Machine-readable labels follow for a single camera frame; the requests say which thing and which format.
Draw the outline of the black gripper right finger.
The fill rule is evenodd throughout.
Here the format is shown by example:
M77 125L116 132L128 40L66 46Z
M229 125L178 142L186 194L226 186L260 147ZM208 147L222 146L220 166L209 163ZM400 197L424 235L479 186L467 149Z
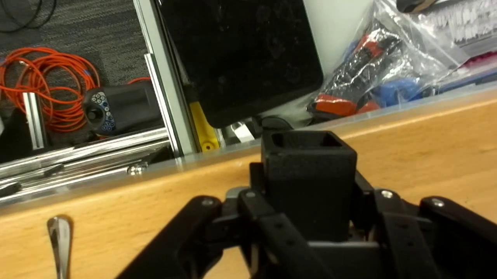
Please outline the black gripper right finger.
M450 198L366 190L355 225L375 243L375 279L497 279L497 223Z

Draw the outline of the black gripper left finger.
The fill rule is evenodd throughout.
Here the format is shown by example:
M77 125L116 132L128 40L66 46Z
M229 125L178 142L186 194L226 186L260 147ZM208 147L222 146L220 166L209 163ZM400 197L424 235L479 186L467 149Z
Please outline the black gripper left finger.
M256 218L264 212L271 208L256 190L242 189L223 201L197 195L116 279L203 279L228 248L240 251L250 279L290 279L259 232Z

